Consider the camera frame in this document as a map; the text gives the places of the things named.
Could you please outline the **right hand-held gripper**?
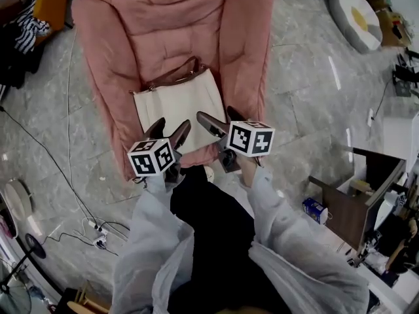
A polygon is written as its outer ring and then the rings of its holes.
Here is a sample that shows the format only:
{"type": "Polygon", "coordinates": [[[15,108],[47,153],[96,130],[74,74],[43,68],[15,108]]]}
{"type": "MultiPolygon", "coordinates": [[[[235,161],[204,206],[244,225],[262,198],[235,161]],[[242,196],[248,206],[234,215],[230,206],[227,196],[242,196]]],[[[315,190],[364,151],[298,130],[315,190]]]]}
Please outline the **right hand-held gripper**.
{"type": "Polygon", "coordinates": [[[224,123],[211,115],[198,111],[197,122],[211,135],[221,138],[219,161],[226,173],[240,169],[237,156],[259,158],[270,154],[275,129],[262,122],[244,121],[244,117],[234,107],[227,107],[228,123],[224,123]]]}

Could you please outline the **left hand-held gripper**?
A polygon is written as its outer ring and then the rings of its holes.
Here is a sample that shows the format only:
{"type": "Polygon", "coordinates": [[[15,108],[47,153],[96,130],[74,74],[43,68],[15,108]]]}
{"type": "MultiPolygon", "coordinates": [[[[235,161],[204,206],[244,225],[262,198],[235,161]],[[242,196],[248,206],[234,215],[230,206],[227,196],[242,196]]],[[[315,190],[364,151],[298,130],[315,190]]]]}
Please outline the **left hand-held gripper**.
{"type": "Polygon", "coordinates": [[[177,184],[181,181],[181,154],[176,150],[184,144],[191,130],[191,121],[182,122],[170,135],[170,140],[163,138],[165,125],[164,117],[158,119],[144,133],[144,141],[134,143],[128,152],[128,159],[135,173],[135,183],[159,175],[164,176],[166,184],[177,184]]]}

